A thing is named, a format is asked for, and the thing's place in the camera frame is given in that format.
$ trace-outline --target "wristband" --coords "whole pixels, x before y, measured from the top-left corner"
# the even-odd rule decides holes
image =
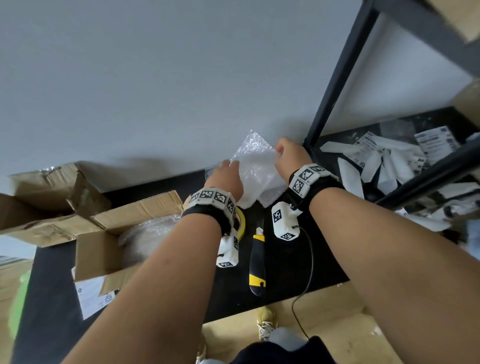
[[[308,210],[310,202],[321,190],[329,187],[343,189],[338,177],[318,164],[307,164],[296,170],[288,182],[288,194],[301,211]]]
[[[235,199],[231,193],[219,188],[205,187],[193,194],[182,216],[209,215],[219,223],[222,235],[230,235],[236,215],[235,207]]]

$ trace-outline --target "green object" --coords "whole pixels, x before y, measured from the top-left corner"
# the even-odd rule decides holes
[[[25,297],[27,296],[28,282],[30,280],[29,270],[20,277],[20,286],[13,299],[12,306],[10,308],[10,315],[8,316],[8,328],[10,329],[10,336],[13,340],[17,337],[18,327],[20,325],[20,318],[22,317],[22,311],[24,309]]]

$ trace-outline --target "metal frame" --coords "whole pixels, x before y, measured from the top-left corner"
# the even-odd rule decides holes
[[[311,156],[313,146],[320,137],[380,12],[386,13],[473,76],[480,75],[480,41],[465,45],[461,37],[432,9],[415,0],[366,0],[360,7],[303,142]],[[388,209],[402,207],[480,167],[479,156],[480,138],[462,146],[376,203]]]

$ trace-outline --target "hand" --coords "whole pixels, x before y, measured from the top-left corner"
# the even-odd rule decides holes
[[[224,160],[220,167],[214,169],[213,174],[205,182],[205,187],[215,187],[230,192],[235,201],[238,202],[243,196],[239,165],[240,162],[237,160],[234,160],[231,164],[229,160]]]
[[[305,148],[290,139],[280,139],[275,150],[281,154],[275,162],[275,168],[287,183],[293,172],[305,164],[312,164],[312,159]]]

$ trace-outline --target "black cable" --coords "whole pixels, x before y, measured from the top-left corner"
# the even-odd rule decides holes
[[[293,305],[295,304],[296,301],[298,301],[300,298],[302,298],[302,296],[307,293],[308,291],[308,288],[310,288],[310,283],[312,282],[312,277],[313,277],[313,244],[312,244],[312,240],[310,239],[310,236],[308,235],[307,231],[301,227],[301,226],[292,226],[292,228],[299,228],[300,230],[303,230],[303,232],[305,233],[305,235],[307,235],[307,239],[308,239],[308,242],[310,243],[310,251],[312,253],[312,270],[310,271],[310,278],[308,279],[308,283],[307,283],[307,287],[305,288],[305,290],[301,293],[300,296],[298,296],[296,299],[293,300],[292,302],[292,313],[298,323],[298,325],[300,326],[300,329],[302,330],[303,334],[307,337],[307,339],[310,339],[310,337],[307,335],[307,333],[305,332],[305,330],[303,329],[303,327],[301,326],[300,324],[300,321],[297,317],[297,315],[295,314],[295,310],[293,309]]]

